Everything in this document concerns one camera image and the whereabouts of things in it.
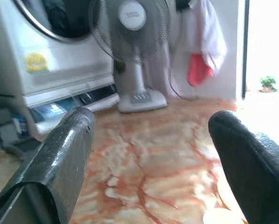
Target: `potted plant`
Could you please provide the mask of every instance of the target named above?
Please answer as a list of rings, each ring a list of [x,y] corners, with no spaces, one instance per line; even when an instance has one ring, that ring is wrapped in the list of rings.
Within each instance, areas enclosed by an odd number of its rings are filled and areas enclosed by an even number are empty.
[[[262,89],[260,92],[276,92],[277,89],[274,87],[276,84],[275,78],[267,76],[261,79]]]

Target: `red cloth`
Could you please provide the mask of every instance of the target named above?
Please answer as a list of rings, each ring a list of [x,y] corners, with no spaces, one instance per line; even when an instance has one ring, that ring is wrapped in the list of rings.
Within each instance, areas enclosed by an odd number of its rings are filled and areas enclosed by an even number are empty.
[[[208,77],[213,75],[213,72],[213,69],[206,65],[201,54],[191,55],[187,77],[191,86],[200,86]]]

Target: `fan motor housing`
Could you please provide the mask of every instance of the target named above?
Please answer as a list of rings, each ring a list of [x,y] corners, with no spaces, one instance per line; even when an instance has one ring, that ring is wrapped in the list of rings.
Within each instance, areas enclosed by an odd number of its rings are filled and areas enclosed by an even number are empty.
[[[146,22],[146,12],[143,6],[134,0],[125,1],[119,9],[119,19],[125,28],[140,30]]]

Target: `white fan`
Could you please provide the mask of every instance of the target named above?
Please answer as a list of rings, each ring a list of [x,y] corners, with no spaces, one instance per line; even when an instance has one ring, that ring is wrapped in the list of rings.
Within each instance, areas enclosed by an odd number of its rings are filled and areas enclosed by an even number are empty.
[[[162,48],[170,30],[170,12],[165,0],[93,0],[90,26],[102,49],[114,60],[133,63],[128,82],[134,89],[119,102],[121,112],[136,112],[167,106],[164,95],[147,90],[142,63]]]

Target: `clothing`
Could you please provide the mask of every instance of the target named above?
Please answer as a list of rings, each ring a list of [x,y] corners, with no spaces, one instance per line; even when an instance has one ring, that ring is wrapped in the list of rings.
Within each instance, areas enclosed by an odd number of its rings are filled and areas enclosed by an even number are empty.
[[[191,0],[186,12],[183,49],[191,54],[188,82],[197,87],[216,76],[223,65],[227,46],[216,11],[209,0]]]

